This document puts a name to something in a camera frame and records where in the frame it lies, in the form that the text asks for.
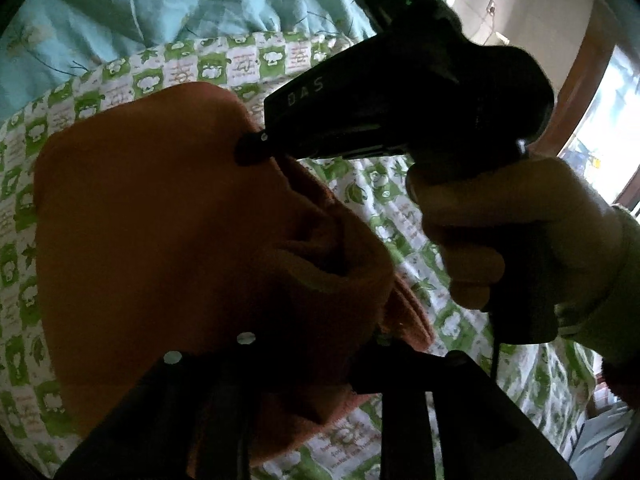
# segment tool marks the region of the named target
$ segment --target orange towel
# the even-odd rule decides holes
[[[319,417],[265,392],[260,463],[364,400],[345,378],[376,324],[430,345],[384,245],[325,186],[293,160],[235,164],[255,129],[233,94],[188,83],[74,124],[40,153],[38,299],[82,435],[165,352],[254,332],[277,342],[274,373]]]

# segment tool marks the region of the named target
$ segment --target bed sheet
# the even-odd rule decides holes
[[[262,123],[266,95],[349,46],[342,35],[307,38],[264,32],[176,41],[75,77],[0,126],[0,425],[37,468],[52,476],[78,442],[59,396],[37,309],[31,168],[47,137],[101,110],[193,80],[235,92]],[[247,71],[247,66],[255,69]],[[406,194],[410,160],[395,156],[303,163],[385,243],[435,326],[437,340],[430,351],[460,349],[488,371],[488,320],[449,297],[438,250],[422,234],[420,211]],[[498,382],[563,450],[594,386],[592,359],[591,352],[561,339],[540,346],[503,346]],[[257,480],[377,479],[381,411],[380,398],[374,397],[298,450],[255,468],[252,475]]]
[[[0,120],[144,48],[265,31],[373,34],[353,0],[26,0],[0,38]]]

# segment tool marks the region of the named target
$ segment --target white wall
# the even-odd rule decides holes
[[[489,0],[456,0],[453,9],[467,37],[485,41],[492,20],[486,15]],[[556,92],[562,87],[584,32],[593,0],[495,0],[495,30],[511,44],[530,52],[545,70]]]

